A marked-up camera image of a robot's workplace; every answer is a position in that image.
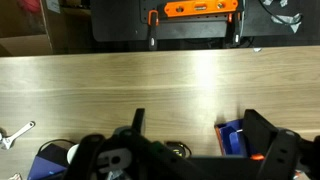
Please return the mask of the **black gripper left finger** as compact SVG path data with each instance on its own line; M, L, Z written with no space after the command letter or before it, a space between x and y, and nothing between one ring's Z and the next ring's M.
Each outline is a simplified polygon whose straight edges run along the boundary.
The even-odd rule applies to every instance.
M135 111L131 127L140 134L143 134L145 132L145 109L144 108L138 108Z

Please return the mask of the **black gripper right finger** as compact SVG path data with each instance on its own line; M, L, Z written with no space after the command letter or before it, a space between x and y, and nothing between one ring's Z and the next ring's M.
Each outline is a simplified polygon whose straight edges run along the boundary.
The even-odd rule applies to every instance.
M254 109L245 111L242 127L250 144L259 153L266 155L278 129Z

